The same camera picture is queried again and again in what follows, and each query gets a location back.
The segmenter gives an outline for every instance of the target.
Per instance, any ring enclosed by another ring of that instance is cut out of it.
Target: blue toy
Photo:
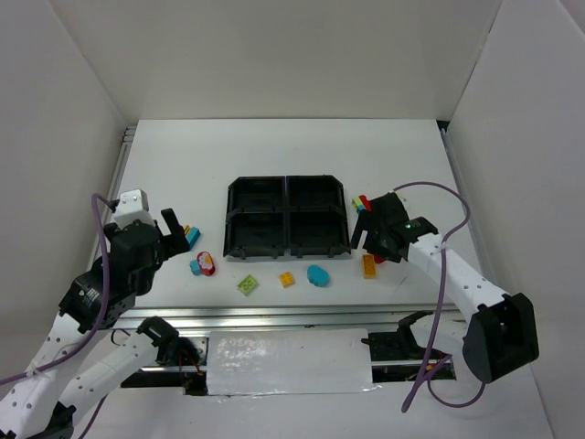
[[[189,229],[189,232],[186,235],[186,240],[189,242],[189,250],[195,247],[195,243],[199,239],[199,236],[201,236],[201,232],[197,227],[191,227]]]
[[[310,265],[307,269],[307,279],[314,286],[323,288],[329,284],[329,273],[319,265]]]
[[[201,274],[201,267],[199,267],[199,262],[197,262],[197,259],[191,261],[189,263],[189,267],[191,267],[191,273],[195,276],[199,276]]]

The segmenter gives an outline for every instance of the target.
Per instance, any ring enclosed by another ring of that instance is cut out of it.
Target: green toy block
[[[249,295],[257,284],[258,282],[256,279],[254,279],[251,274],[248,274],[244,280],[238,284],[238,289],[242,294]]]

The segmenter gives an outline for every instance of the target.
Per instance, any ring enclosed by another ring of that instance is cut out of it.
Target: purple cable
[[[404,185],[400,185],[398,187],[395,187],[394,191],[397,192],[401,189],[404,189],[406,187],[412,187],[412,186],[438,187],[440,189],[446,190],[447,192],[449,192],[450,194],[452,194],[453,196],[458,198],[461,201],[461,203],[463,204],[463,209],[465,210],[465,218],[463,219],[462,222],[460,222],[455,227],[453,227],[451,230],[449,230],[447,233],[445,233],[445,235],[442,238],[442,243],[447,242],[447,240],[449,238],[451,238],[451,236],[456,231],[459,231],[460,229],[462,229],[469,222],[469,218],[471,217],[471,209],[469,207],[469,204],[461,195],[459,195],[457,192],[455,192],[450,187],[446,187],[446,186],[442,185],[441,183],[434,183],[432,181],[413,181],[411,183],[406,183]],[[401,411],[403,413],[406,413],[408,411],[410,405],[412,404],[412,401],[414,401],[414,397],[416,396],[417,391],[419,391],[419,388],[424,383],[424,381],[429,380],[432,377],[432,375],[434,375],[440,368],[442,368],[442,366],[445,364],[445,362],[450,358],[450,357],[447,357],[447,358],[443,359],[429,373],[425,373],[426,368],[429,365],[429,360],[431,359],[432,345],[435,342],[435,338],[437,336],[437,330],[439,328],[439,320],[441,319],[442,304],[443,304],[443,301],[445,299],[446,284],[447,284],[447,253],[445,251],[445,248],[443,247],[441,249],[441,280],[439,282],[439,297],[437,298],[437,307],[435,309],[434,318],[432,320],[431,333],[429,334],[429,342],[427,343],[427,347],[424,350],[424,357],[422,359],[422,363],[420,364],[419,372],[417,373],[417,378],[414,380],[414,384],[412,384],[412,389],[410,390],[406,399],[402,403]],[[471,405],[472,403],[477,401],[479,399],[479,397],[481,397],[481,394],[479,394],[479,396],[473,398],[473,400],[471,402],[467,403],[467,405]],[[435,396],[435,399],[439,402],[443,402],[443,400],[441,400],[439,397]]]
[[[90,428],[93,425],[93,423],[95,423],[95,420],[98,417],[98,413],[100,412],[100,409],[102,405],[105,403],[107,397],[108,395],[104,396],[103,398],[101,398],[100,402],[98,402],[98,406],[95,408],[95,411],[93,412],[90,421],[85,426],[85,430],[83,430],[83,433],[80,435],[78,439],[83,439],[85,435],[90,431]]]
[[[108,309],[108,300],[110,299],[110,262],[108,261],[108,247],[106,246],[106,237],[103,233],[103,224],[101,223],[100,217],[100,209],[98,208],[98,200],[102,201],[108,208],[112,208],[112,203],[101,196],[100,194],[93,194],[91,196],[91,209],[93,210],[93,218],[95,220],[95,225],[98,229],[98,238],[100,242],[100,249],[101,249],[101,269],[103,272],[103,291],[101,292],[101,307],[100,312],[91,328],[89,334],[81,340],[81,342],[73,348],[69,353],[61,357],[60,359],[55,359],[47,364],[39,366],[37,368],[38,371],[44,372],[45,370],[49,370],[58,366],[59,364],[64,363],[71,357],[77,355],[83,348],[87,346],[90,340],[95,336],[95,333],[98,332],[101,326],[101,322],[106,315],[106,311]],[[17,373],[12,377],[7,377],[0,380],[0,387],[9,384],[14,381],[23,380],[27,377],[26,372]]]

